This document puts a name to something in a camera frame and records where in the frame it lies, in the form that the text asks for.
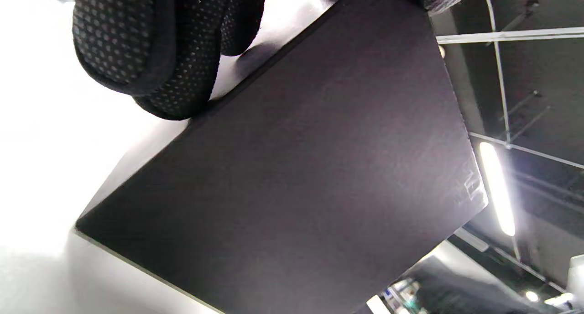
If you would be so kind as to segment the person's left hand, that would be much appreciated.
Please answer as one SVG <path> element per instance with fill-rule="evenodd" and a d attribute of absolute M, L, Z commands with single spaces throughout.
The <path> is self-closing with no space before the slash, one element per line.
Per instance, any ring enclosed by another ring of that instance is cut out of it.
<path fill-rule="evenodd" d="M 166 120 L 210 101 L 222 56 L 244 54 L 266 0 L 74 0 L 73 46 L 94 81 Z"/>

